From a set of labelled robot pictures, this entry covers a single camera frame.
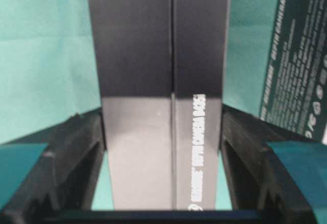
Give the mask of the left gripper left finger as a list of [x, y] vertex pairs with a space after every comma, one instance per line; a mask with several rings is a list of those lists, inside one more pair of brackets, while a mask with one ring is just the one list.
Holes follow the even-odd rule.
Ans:
[[1, 223], [89, 212], [104, 156], [95, 109], [1, 145]]

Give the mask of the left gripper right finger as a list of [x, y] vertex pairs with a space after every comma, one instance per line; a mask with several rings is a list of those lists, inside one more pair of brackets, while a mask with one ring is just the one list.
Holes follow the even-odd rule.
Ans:
[[326, 223], [326, 145], [243, 112], [222, 122], [222, 223]]

